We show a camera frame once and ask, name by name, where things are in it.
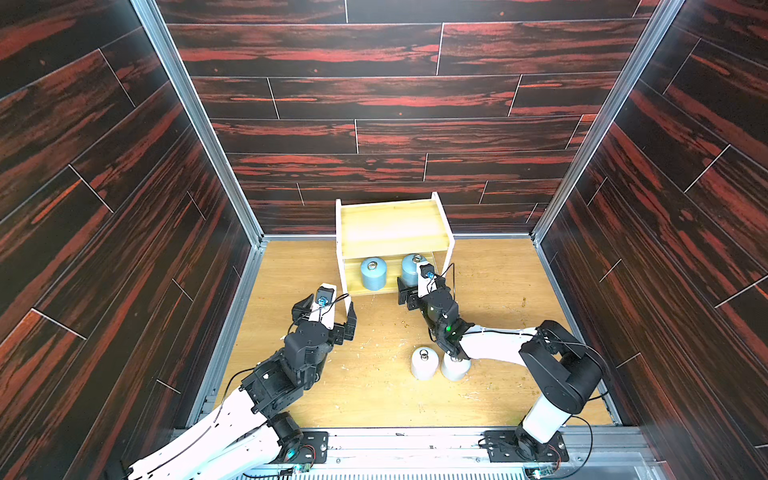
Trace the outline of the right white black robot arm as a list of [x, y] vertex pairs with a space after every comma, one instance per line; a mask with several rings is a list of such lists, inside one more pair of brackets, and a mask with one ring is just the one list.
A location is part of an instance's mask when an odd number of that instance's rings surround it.
[[582, 412], [602, 381], [606, 362], [596, 350], [553, 320], [517, 330], [467, 322], [442, 281], [428, 287], [399, 281], [398, 303], [421, 312], [431, 340], [444, 352], [444, 365], [494, 360], [523, 366], [532, 376], [540, 390], [539, 398], [513, 431], [486, 441], [490, 453], [507, 455], [511, 461], [567, 458], [559, 445], [559, 430]]

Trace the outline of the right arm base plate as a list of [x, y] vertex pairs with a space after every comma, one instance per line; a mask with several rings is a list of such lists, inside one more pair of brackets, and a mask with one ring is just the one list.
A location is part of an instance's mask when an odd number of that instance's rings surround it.
[[560, 431], [542, 443], [522, 428], [486, 430], [478, 446], [487, 452], [491, 463], [562, 463], [569, 460]]

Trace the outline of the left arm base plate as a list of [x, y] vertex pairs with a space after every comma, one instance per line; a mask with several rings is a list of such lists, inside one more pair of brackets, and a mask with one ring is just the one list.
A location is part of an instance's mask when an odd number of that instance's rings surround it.
[[318, 465], [325, 464], [328, 458], [329, 432], [308, 430], [302, 433], [291, 447], [284, 449], [274, 460], [275, 464]]

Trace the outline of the white tea canister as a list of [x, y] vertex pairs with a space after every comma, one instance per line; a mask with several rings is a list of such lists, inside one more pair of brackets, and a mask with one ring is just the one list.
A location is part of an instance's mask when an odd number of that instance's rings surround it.
[[471, 361], [452, 357], [445, 354], [441, 363], [441, 372], [443, 376], [452, 382], [462, 380], [471, 368]]
[[411, 373], [420, 381], [431, 380], [440, 367], [439, 355], [430, 347], [417, 347], [411, 356]]

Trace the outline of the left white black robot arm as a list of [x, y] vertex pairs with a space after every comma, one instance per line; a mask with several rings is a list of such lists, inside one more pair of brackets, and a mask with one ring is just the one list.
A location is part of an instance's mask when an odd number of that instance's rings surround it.
[[134, 462], [127, 479], [231, 479], [301, 451], [303, 433], [287, 409], [321, 378], [335, 346], [351, 341], [351, 300], [321, 285], [291, 309], [284, 345], [244, 370], [244, 379], [210, 414], [156, 452]]

